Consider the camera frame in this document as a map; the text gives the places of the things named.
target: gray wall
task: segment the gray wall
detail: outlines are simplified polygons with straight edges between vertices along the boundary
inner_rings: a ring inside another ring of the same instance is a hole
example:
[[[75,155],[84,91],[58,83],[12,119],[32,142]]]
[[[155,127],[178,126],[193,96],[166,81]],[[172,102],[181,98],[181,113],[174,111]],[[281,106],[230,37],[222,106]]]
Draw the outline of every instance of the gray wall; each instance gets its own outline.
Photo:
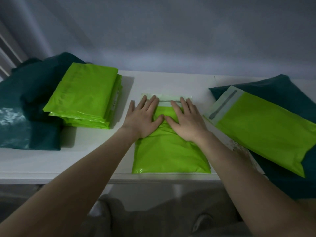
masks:
[[[316,0],[0,0],[0,19],[29,56],[316,79]]]

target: person's right arm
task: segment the person's right arm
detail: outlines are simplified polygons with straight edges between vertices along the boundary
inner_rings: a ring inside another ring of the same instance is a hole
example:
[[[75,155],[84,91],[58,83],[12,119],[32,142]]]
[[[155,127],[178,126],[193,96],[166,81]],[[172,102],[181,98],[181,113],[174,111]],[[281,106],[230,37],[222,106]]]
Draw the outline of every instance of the person's right arm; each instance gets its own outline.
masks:
[[[180,101],[184,113],[171,103],[179,124],[168,116],[166,121],[203,151],[255,236],[316,236],[315,219],[209,132],[190,99]]]

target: person's left hand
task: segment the person's left hand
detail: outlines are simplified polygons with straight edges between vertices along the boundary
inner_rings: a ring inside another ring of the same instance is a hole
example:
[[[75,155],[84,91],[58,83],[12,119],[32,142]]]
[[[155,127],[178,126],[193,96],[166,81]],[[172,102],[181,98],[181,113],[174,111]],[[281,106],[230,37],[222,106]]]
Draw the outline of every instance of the person's left hand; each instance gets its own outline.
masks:
[[[130,102],[122,125],[123,129],[131,130],[137,139],[147,137],[164,121],[164,115],[160,115],[152,122],[153,113],[159,103],[159,98],[154,95],[149,101],[146,102],[146,100],[147,96],[143,96],[136,108],[135,101]]]

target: lime green plastic bag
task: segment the lime green plastic bag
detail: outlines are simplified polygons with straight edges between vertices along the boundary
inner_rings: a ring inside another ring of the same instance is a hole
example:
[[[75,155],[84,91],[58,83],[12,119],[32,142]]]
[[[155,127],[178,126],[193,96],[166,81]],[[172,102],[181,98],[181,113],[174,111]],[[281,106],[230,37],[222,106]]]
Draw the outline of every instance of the lime green plastic bag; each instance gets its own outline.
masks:
[[[108,129],[122,89],[118,69],[73,63],[43,111],[65,125]]]
[[[316,143],[316,124],[233,86],[204,117],[242,146],[305,177],[301,162]]]
[[[179,101],[180,97],[157,95],[160,103],[153,120],[161,114],[171,116],[178,122],[170,100]],[[135,144],[132,173],[211,173],[210,165],[202,151],[194,143],[178,136],[164,121],[156,131]]]

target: forearm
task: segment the forearm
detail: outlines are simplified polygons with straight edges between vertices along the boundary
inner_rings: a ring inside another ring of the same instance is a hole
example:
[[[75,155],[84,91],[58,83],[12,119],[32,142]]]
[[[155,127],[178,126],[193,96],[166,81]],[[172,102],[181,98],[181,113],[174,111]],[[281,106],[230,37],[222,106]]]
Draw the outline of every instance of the forearm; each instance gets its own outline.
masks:
[[[71,236],[85,218],[135,135],[119,129],[37,192],[0,225],[2,236]]]
[[[315,222],[280,189],[246,164],[213,134],[197,143],[254,235],[309,236]]]

